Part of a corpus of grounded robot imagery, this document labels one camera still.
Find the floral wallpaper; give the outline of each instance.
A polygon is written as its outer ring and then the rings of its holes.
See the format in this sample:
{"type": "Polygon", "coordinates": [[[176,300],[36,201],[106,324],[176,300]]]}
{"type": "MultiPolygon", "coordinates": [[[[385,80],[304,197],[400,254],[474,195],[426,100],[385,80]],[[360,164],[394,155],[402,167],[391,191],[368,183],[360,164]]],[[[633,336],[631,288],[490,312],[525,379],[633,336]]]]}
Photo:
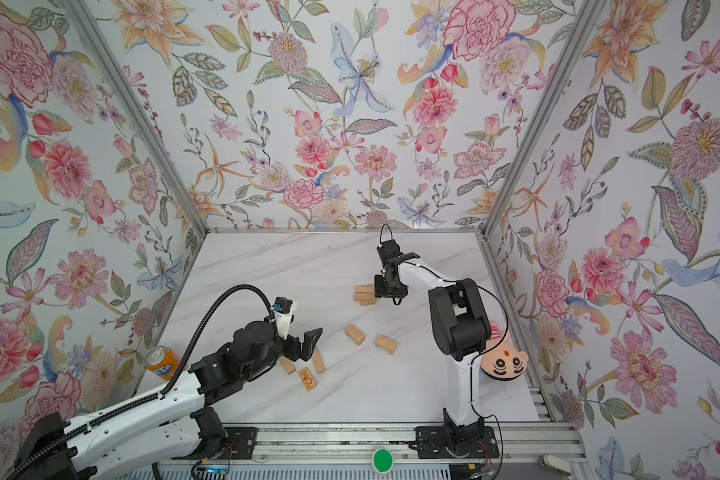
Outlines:
{"type": "Polygon", "coordinates": [[[576,0],[86,3],[212,231],[478,226],[576,15],[576,0]]]}
{"type": "Polygon", "coordinates": [[[570,80],[490,236],[521,329],[600,478],[720,479],[720,1],[609,0],[570,80]]]}
{"type": "Polygon", "coordinates": [[[56,2],[0,2],[0,478],[128,398],[202,238],[56,2]]]}

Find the stuffed animal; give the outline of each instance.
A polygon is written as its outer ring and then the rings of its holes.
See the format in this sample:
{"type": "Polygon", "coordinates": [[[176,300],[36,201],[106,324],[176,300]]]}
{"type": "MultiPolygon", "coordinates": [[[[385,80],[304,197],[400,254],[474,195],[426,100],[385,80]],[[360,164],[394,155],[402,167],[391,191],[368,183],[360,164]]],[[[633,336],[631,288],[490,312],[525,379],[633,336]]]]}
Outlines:
{"type": "Polygon", "coordinates": [[[489,350],[499,343],[500,345],[483,355],[480,360],[480,368],[492,379],[514,380],[522,375],[528,367],[528,354],[514,348],[510,341],[509,331],[503,342],[501,335],[498,327],[491,323],[490,340],[485,343],[485,349],[489,350]]]}

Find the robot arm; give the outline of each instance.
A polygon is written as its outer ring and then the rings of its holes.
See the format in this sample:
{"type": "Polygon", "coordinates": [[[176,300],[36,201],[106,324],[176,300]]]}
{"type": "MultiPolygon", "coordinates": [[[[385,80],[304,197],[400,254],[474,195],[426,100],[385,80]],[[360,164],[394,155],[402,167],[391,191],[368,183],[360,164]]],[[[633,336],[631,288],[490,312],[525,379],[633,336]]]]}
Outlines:
{"type": "Polygon", "coordinates": [[[322,329],[304,342],[288,334],[297,303],[278,297],[264,320],[235,332],[165,391],[149,392],[63,422],[38,421],[8,480],[104,480],[164,458],[210,457],[226,444],[226,430],[210,406],[258,379],[281,356],[312,357],[322,329]]]}
{"type": "Polygon", "coordinates": [[[485,350],[491,336],[478,286],[472,279],[456,280],[440,274],[417,254],[403,254],[394,240],[382,242],[376,250],[382,261],[382,274],[374,278],[376,297],[390,297],[399,305],[409,287],[428,292],[432,335],[440,351],[451,357],[448,400],[443,411],[444,436],[454,455],[466,453],[485,430],[484,419],[477,414],[472,399],[478,390],[479,372],[474,360],[485,350]]]}

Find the orange soda can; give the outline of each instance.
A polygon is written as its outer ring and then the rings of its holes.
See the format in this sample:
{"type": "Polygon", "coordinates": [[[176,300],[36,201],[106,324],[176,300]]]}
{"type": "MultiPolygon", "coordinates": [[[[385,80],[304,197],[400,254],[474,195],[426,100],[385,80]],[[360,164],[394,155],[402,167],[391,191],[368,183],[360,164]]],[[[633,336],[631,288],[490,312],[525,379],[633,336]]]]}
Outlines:
{"type": "Polygon", "coordinates": [[[179,359],[173,355],[170,348],[158,345],[146,353],[144,363],[147,370],[163,377],[163,380],[167,382],[179,366],[179,359]]]}

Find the marble table surface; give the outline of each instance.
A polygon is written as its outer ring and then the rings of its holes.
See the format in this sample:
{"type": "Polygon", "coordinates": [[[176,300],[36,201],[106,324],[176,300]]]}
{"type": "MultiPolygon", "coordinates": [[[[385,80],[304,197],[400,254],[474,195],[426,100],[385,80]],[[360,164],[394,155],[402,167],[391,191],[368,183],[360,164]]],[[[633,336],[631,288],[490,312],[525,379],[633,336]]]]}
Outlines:
{"type": "MultiPolygon", "coordinates": [[[[415,252],[443,274],[469,277],[493,290],[474,233],[395,233],[404,253],[415,252]]],[[[427,294],[410,290],[400,306],[379,299],[360,306],[355,285],[373,283],[381,269],[376,253],[378,233],[251,233],[211,234],[202,245],[160,344],[183,354],[198,322],[213,301],[238,283],[258,286],[274,301],[284,296],[298,302],[290,333],[318,327],[318,348],[326,371],[307,391],[298,373],[287,375],[276,365],[243,390],[214,405],[223,422],[441,422],[445,406],[446,356],[432,338],[427,294]],[[344,329],[355,325],[365,333],[356,346],[344,329]],[[398,343],[393,356],[374,344],[379,335],[398,343]]],[[[491,321],[504,328],[504,315],[481,292],[491,321]]],[[[214,313],[197,343],[190,364],[232,340],[235,330],[261,320],[266,311],[252,292],[234,293],[214,313]]],[[[146,372],[140,391],[161,385],[146,372]]],[[[538,414],[525,378],[491,381],[480,373],[480,413],[502,422],[537,421],[538,414]]]]}

